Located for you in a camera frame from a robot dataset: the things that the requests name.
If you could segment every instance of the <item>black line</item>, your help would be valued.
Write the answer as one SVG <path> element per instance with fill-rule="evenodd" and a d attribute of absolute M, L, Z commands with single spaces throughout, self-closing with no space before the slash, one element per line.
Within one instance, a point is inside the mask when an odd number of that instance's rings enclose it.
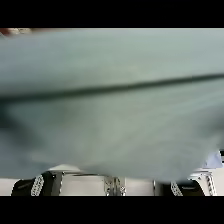
<path fill-rule="evenodd" d="M 62 98 L 74 98 L 74 97 L 92 97 L 102 94 L 112 94 L 127 91 L 144 90 L 149 88 L 169 87 L 175 85 L 185 85 L 198 82 L 215 81 L 218 79 L 224 79 L 224 74 L 213 74 L 203 76 L 192 76 L 176 79 L 166 79 L 161 81 L 150 82 L 138 82 L 132 84 L 111 85 L 111 86 L 99 86 L 99 87 L 87 87 L 76 90 L 57 91 L 39 94 L 27 94 L 18 96 L 4 96 L 0 97 L 0 104 L 10 103 L 22 103 L 32 101 L 49 101 Z"/>

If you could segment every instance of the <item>garment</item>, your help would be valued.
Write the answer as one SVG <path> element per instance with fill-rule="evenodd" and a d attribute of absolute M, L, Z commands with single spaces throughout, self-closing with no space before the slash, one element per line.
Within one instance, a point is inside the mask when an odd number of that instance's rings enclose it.
<path fill-rule="evenodd" d="M 223 29 L 81 29 L 2 39 L 0 176 L 71 164 L 185 179 L 222 144 L 223 38 Z"/>

